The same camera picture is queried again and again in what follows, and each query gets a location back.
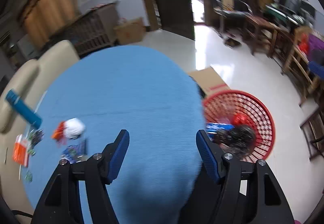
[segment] red plastic basket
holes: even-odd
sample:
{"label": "red plastic basket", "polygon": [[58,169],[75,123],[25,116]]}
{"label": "red plastic basket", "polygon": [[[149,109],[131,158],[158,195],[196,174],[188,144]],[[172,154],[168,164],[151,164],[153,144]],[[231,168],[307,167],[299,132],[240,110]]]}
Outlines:
{"label": "red plastic basket", "polygon": [[203,102],[208,123],[218,123],[219,119],[243,113],[248,116],[247,125],[256,134],[254,149],[242,161],[255,163],[266,159],[274,145],[275,127],[269,110],[253,95],[239,90],[224,90],[209,96]]}

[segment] blue tablecloth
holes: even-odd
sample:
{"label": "blue tablecloth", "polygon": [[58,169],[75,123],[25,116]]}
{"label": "blue tablecloth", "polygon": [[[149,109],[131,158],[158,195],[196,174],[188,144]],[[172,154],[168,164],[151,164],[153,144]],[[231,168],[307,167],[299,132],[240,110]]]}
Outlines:
{"label": "blue tablecloth", "polygon": [[[169,58],[140,46],[95,52],[53,82],[38,114],[45,136],[30,158],[33,181],[24,180],[33,207],[66,148],[51,134],[60,121],[78,117],[89,155],[129,131],[118,178],[107,186],[120,224],[177,222],[201,166],[195,136],[204,119],[196,84]],[[92,223],[84,182],[80,197],[85,223]]]}

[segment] small box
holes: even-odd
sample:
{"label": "small box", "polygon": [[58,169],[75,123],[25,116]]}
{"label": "small box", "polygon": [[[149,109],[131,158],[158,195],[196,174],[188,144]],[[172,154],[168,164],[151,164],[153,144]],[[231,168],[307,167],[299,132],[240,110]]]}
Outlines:
{"label": "small box", "polygon": [[114,27],[114,31],[119,43],[125,45],[141,41],[146,29],[143,24],[143,18],[140,17]]}
{"label": "small box", "polygon": [[188,75],[198,83],[206,96],[222,90],[230,90],[229,86],[212,67],[192,71]]}

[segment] blue cylinder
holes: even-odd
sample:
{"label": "blue cylinder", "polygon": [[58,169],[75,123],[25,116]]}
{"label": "blue cylinder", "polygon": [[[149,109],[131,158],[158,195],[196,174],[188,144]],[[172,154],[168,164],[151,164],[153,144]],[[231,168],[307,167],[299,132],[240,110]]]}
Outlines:
{"label": "blue cylinder", "polygon": [[10,103],[12,108],[19,113],[32,127],[39,129],[42,119],[34,113],[13,90],[8,91],[5,99]]}

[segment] blue gripper pad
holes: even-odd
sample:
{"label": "blue gripper pad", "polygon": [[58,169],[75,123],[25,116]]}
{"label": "blue gripper pad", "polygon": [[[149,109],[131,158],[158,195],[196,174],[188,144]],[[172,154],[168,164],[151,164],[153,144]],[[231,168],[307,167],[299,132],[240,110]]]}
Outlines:
{"label": "blue gripper pad", "polygon": [[108,180],[111,183],[117,178],[120,167],[122,166],[126,151],[129,146],[129,133],[125,131],[122,139],[120,140],[112,158],[109,162]]}
{"label": "blue gripper pad", "polygon": [[220,180],[220,176],[218,174],[218,165],[201,133],[201,130],[199,130],[196,134],[196,145],[206,168],[207,174],[215,183],[217,183]]}

